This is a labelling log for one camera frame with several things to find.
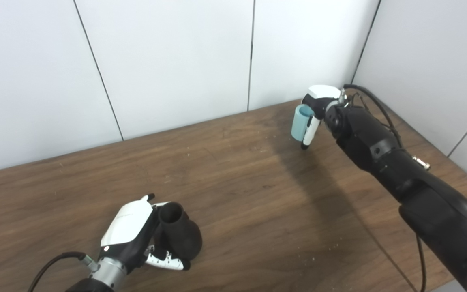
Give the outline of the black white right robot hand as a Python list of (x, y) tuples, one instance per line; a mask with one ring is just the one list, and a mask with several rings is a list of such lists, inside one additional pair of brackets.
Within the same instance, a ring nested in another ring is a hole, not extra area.
[(301, 142), (301, 148), (309, 148), (321, 122), (325, 119), (328, 109), (334, 105), (339, 105), (341, 90), (328, 85), (313, 85), (308, 88), (308, 92), (302, 98), (301, 104), (308, 107), (312, 113), (306, 124), (306, 131)]

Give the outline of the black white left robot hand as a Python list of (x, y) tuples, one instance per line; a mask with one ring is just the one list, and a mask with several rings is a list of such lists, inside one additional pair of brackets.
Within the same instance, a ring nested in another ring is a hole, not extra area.
[(151, 204), (152, 198), (149, 194), (119, 209), (102, 237), (99, 258), (117, 260), (126, 274), (145, 264), (187, 271), (190, 261), (176, 255), (163, 233), (159, 214), (167, 202)]

